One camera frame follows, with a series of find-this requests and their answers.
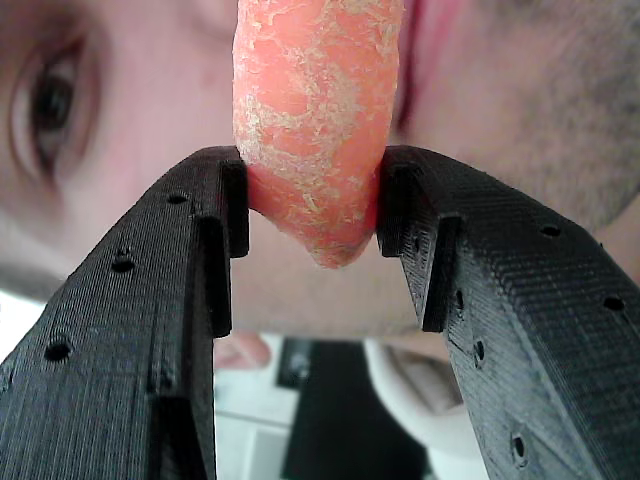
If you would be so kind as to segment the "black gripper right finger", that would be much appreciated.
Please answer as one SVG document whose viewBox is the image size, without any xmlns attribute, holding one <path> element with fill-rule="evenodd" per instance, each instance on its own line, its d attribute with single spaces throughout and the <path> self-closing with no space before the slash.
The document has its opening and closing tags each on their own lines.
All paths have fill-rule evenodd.
<svg viewBox="0 0 640 480">
<path fill-rule="evenodd" d="M 639 289 L 580 226 L 446 156 L 391 146 L 377 239 L 444 336 L 493 479 L 639 475 Z"/>
</svg>

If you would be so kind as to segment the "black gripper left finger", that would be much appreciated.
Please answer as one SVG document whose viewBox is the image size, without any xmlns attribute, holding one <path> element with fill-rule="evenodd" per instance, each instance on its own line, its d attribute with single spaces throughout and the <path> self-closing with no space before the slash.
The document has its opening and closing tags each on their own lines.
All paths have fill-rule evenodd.
<svg viewBox="0 0 640 480">
<path fill-rule="evenodd" d="M 249 250 L 233 147 L 168 171 L 109 230 L 1 366 L 5 479 L 212 479 L 213 347 Z"/>
</svg>

